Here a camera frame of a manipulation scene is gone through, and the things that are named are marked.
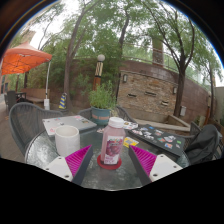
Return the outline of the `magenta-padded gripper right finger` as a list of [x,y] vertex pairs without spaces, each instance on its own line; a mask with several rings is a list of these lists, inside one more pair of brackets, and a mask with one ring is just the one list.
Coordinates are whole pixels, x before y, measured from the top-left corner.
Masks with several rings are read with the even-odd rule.
[[154,155],[132,145],[129,146],[128,154],[143,186],[182,169],[165,154]]

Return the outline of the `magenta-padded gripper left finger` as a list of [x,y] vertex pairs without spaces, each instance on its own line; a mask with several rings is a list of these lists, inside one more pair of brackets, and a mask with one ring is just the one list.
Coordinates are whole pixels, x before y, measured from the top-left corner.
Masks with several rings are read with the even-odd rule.
[[76,185],[81,185],[92,156],[93,148],[89,145],[67,157],[58,156],[44,170]]

